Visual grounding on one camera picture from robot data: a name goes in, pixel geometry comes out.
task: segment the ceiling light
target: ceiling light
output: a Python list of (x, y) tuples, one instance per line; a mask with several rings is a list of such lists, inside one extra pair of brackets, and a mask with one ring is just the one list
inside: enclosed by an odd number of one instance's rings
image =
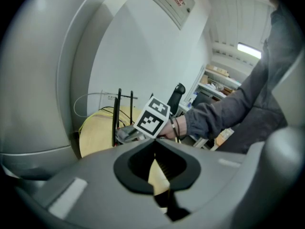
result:
[(237, 46), (237, 49), (239, 51), (252, 55), (255, 58), (258, 58), (258, 59), (262, 58), (262, 52), (258, 51), (257, 49), (254, 49), (253, 47), (247, 46), (245, 44), (239, 43)]

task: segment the hand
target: hand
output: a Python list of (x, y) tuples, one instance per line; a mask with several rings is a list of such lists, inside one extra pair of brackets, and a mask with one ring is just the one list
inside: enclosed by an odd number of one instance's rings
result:
[[(176, 132), (178, 133), (178, 125), (177, 125), (176, 120), (179, 124), (180, 136), (186, 135), (187, 128), (186, 128), (185, 116), (182, 115), (176, 119), (173, 118), (173, 123), (175, 125)], [(170, 120), (166, 123), (165, 127), (159, 133), (159, 136), (161, 136), (161, 135), (166, 136), (166, 138), (168, 138), (168, 139), (175, 139), (176, 135), (175, 135), (175, 132), (173, 131), (172, 123)]]

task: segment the ceiling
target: ceiling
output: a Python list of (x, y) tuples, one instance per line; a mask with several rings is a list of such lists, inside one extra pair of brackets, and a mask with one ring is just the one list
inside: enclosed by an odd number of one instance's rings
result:
[(236, 62), (239, 68), (244, 67), (242, 72), (250, 74), (258, 59), (239, 51), (237, 45), (241, 42), (261, 51), (271, 30), (270, 14), (274, 8), (267, 0), (209, 2), (212, 7), (209, 18), (212, 61), (233, 68)]

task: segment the person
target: person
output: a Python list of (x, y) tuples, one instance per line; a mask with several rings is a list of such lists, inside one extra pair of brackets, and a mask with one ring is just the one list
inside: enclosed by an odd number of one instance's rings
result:
[[(272, 90), (300, 53), (303, 37), (284, 5), (279, 0), (270, 2), (276, 10), (271, 14), (272, 29), (261, 60), (236, 92), (214, 104), (199, 104), (178, 117), (180, 136), (214, 139), (222, 130), (239, 124), (218, 150), (245, 154), (251, 144), (265, 141), (272, 132), (287, 126)], [(170, 122), (160, 135), (175, 138)]]

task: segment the gray sleeve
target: gray sleeve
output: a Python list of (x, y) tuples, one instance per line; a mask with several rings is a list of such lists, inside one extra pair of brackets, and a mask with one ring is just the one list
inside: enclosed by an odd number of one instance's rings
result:
[(260, 60), (236, 92), (214, 104), (199, 104), (185, 114), (187, 134), (197, 134), (205, 139), (216, 138), (223, 129), (240, 123), (252, 108), (266, 80), (266, 66)]

